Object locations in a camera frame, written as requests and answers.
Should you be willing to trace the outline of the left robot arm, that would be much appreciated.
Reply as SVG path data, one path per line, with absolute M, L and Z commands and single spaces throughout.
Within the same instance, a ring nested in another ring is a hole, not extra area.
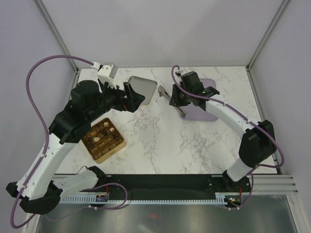
M 124 82 L 123 86 L 111 88 L 108 83 L 86 80 L 72 89 L 71 99 L 48 129 L 48 146 L 22 179 L 6 187 L 24 212 L 45 215 L 67 196 L 87 189 L 105 189 L 106 175 L 97 166 L 60 181 L 52 178 L 67 154 L 91 130 L 93 121 L 111 109 L 133 113 L 139 108 L 145 97 L 130 83 Z

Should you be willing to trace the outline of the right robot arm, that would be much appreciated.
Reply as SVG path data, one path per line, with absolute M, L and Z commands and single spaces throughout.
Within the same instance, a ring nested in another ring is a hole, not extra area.
M 173 84 L 169 104 L 174 107 L 189 104 L 200 107 L 224 122 L 241 139 L 239 157 L 224 172 L 225 177 L 222 179 L 223 188 L 226 191 L 234 191 L 245 175 L 275 153 L 273 125 L 268 120 L 252 121 L 238 113 L 237 109 L 227 104 L 217 89 L 212 86 L 204 87 L 196 72 L 177 75 L 180 76 L 181 82 Z

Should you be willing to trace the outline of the silver tin lid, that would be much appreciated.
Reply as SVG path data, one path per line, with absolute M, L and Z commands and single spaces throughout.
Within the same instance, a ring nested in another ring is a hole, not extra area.
M 152 96 L 156 90 L 157 82 L 146 78 L 137 76 L 131 76 L 128 80 L 135 92 L 143 95 L 145 100 L 143 105 L 148 105 L 152 99 Z

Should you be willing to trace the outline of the lilac plastic tray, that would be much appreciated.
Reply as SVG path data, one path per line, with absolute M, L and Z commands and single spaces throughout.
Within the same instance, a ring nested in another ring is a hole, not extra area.
M 204 87 L 216 88 L 216 82 L 213 79 L 200 79 Z M 179 117 L 184 121 L 201 121 L 201 122 L 215 122 L 218 118 L 202 108 L 193 105 L 192 103 L 188 106 L 182 107 L 182 110 L 186 114 L 180 113 Z

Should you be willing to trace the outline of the right aluminium frame post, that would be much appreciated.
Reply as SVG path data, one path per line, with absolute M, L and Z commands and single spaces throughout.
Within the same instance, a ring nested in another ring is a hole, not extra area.
M 253 53 L 250 61 L 248 62 L 248 64 L 245 67 L 247 72 L 250 72 L 250 70 L 254 66 L 254 64 L 255 64 L 256 60 L 258 59 L 261 51 L 263 50 L 263 48 L 266 45 L 266 43 L 268 42 L 269 38 L 273 34 L 277 24 L 281 20 L 283 14 L 285 13 L 285 11 L 286 11 L 286 9 L 290 3 L 291 3 L 291 0 L 282 0 L 281 1 L 280 6 L 277 8 L 272 20 L 270 21 L 267 29 L 265 30 L 263 37 L 261 38 L 258 46 L 255 49 L 255 52 Z

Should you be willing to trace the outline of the aluminium frame post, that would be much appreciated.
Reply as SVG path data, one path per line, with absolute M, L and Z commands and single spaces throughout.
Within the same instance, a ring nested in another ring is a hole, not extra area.
M 44 2 L 42 0 L 33 0 L 33 3 L 37 7 L 39 13 L 42 15 L 62 53 L 64 55 L 71 55 Z
M 285 13 L 285 11 L 286 11 L 286 9 L 290 3 L 291 3 L 291 0 L 282 0 L 281 1 L 280 6 L 277 8 L 272 20 L 270 21 L 267 29 L 265 30 L 263 37 L 261 38 L 258 46 L 255 49 L 255 52 L 253 53 L 250 61 L 248 62 L 248 64 L 245 67 L 247 72 L 250 72 L 250 70 L 254 66 L 254 64 L 255 64 L 256 60 L 258 59 L 261 51 L 263 50 L 263 48 L 266 45 L 266 43 L 268 42 L 269 38 L 273 34 L 277 24 L 281 20 L 283 14 Z

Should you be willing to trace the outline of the left aluminium frame post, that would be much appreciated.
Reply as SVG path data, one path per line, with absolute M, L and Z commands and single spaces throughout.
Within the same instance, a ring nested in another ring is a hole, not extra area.
M 33 0 L 33 3 L 37 7 L 39 13 L 42 15 L 62 53 L 64 55 L 71 55 L 44 2 L 42 0 Z

